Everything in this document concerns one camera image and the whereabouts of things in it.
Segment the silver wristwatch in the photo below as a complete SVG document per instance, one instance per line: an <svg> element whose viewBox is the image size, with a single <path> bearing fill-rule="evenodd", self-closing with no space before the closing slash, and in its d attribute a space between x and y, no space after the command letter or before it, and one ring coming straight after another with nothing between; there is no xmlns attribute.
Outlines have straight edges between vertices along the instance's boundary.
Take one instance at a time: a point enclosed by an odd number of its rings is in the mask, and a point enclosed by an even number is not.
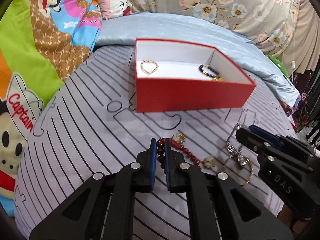
<svg viewBox="0 0 320 240"><path fill-rule="evenodd" d="M245 165L248 164L248 160L246 159L246 157L242 154L242 145L240 145L238 148L236 148L232 142L231 142L231 138L234 135L234 133L242 128L244 126L244 124L242 123L237 123L233 130L231 131L230 135L227 138L226 144L225 144L225 148L228 151L228 153L230 154L230 158L232 158L234 161L237 162L238 167L240 169L243 169Z"/></svg>

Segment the gold flower earring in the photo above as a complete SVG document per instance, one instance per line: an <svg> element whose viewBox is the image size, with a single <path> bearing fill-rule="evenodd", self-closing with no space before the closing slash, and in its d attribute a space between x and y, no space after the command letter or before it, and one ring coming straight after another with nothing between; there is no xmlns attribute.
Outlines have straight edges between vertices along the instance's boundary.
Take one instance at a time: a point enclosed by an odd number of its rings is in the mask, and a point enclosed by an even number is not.
<svg viewBox="0 0 320 240"><path fill-rule="evenodd" d="M212 168L214 168L216 166L216 158L212 155L206 157L203 161L202 161L202 166L205 169L211 170Z"/></svg>
<svg viewBox="0 0 320 240"><path fill-rule="evenodd" d="M185 142L186 138L187 138L187 137L186 137L182 132L177 132L176 134L174 134L174 135L171 137L171 139L172 139L173 141L175 141L176 143L178 143L178 144L180 144L180 145Z"/></svg>

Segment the beige curtain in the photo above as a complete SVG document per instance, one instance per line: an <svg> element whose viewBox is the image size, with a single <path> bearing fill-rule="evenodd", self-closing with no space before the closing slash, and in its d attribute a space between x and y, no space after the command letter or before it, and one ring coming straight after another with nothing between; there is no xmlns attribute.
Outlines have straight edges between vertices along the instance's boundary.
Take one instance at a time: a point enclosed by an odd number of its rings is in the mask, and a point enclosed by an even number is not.
<svg viewBox="0 0 320 240"><path fill-rule="evenodd" d="M315 71L319 58L319 16L309 0L300 0L298 21L281 59L289 75Z"/></svg>

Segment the red cardboard box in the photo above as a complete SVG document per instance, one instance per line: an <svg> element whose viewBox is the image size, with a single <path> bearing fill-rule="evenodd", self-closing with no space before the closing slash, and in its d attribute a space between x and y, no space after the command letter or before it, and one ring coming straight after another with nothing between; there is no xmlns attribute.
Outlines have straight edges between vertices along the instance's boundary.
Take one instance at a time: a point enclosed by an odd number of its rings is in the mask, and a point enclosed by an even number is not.
<svg viewBox="0 0 320 240"><path fill-rule="evenodd" d="M214 46L178 40L135 42L136 111L242 107L255 82Z"/></svg>

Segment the grey floral pillow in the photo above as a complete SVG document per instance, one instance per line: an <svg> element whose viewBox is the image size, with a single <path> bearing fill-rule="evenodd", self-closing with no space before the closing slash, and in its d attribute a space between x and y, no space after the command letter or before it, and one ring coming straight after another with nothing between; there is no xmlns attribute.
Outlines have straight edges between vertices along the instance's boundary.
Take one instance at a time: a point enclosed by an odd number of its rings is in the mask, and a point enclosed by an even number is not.
<svg viewBox="0 0 320 240"><path fill-rule="evenodd" d="M295 31L300 0L129 0L133 12L193 16L251 39L264 54L278 56Z"/></svg>

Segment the light blue quilt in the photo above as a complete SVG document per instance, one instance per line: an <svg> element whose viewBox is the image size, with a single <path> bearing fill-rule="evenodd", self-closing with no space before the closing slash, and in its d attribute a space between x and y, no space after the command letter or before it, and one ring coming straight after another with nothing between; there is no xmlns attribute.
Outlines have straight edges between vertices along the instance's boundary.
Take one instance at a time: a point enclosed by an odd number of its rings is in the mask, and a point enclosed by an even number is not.
<svg viewBox="0 0 320 240"><path fill-rule="evenodd" d="M139 12L104 20L95 46L132 46L137 38L159 38L214 46L241 68L260 77L274 96L292 107L299 91L253 42L208 21L176 14Z"/></svg>

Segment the colourful monkey cartoon blanket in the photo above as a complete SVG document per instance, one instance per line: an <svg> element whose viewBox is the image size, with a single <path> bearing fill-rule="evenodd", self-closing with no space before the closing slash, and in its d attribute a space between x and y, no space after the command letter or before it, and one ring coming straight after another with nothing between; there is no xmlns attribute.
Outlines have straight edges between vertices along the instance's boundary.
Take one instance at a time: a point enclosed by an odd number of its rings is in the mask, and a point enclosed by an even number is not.
<svg viewBox="0 0 320 240"><path fill-rule="evenodd" d="M91 54L101 24L95 0L13 0L1 19L1 205L9 217L29 135Z"/></svg>

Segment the pink cat cushion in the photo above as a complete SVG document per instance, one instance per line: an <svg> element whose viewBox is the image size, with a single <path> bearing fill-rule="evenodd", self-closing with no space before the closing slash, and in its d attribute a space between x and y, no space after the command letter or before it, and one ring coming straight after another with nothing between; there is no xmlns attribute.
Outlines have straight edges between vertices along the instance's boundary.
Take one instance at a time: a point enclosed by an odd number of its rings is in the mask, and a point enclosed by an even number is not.
<svg viewBox="0 0 320 240"><path fill-rule="evenodd" d="M128 0L96 0L104 20L129 16L131 4Z"/></svg>

